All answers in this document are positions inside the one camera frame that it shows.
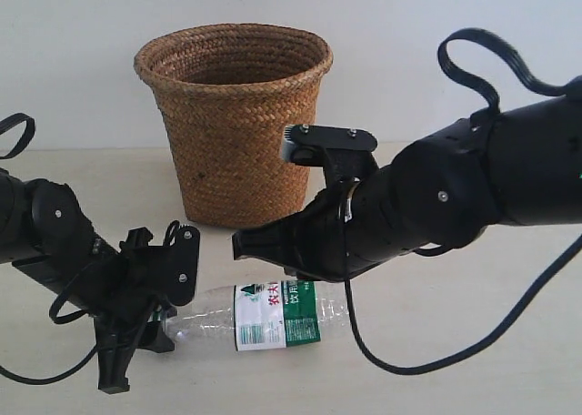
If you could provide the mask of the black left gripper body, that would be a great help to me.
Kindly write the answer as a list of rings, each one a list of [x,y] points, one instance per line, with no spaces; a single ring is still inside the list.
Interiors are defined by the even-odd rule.
[[[98,273],[104,282],[98,305],[118,326],[137,328],[171,308],[171,229],[160,245],[151,245],[152,239],[147,228],[129,230]]]

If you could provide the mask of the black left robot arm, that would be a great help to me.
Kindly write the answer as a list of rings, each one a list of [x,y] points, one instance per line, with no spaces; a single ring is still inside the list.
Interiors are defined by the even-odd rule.
[[[133,228],[113,247],[67,184],[1,173],[1,260],[55,294],[56,325],[90,317],[120,344],[174,350],[166,321],[195,295],[200,233],[174,220],[152,238]]]

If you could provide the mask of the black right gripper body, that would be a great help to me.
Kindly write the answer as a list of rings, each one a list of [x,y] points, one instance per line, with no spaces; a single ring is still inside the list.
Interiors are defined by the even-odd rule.
[[[284,265],[284,272],[302,280],[343,282],[348,193],[378,170],[377,163],[368,151],[350,150],[297,150],[288,160],[322,168],[326,185],[292,216],[296,262]]]

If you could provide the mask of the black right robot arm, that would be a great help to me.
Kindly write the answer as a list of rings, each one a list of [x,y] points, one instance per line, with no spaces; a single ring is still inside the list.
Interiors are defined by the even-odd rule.
[[[464,248],[493,225],[581,220],[581,82],[542,101],[463,117],[414,141],[385,166],[365,130],[294,125],[285,162],[323,170],[303,209],[232,236],[234,259],[341,282],[392,258]]]

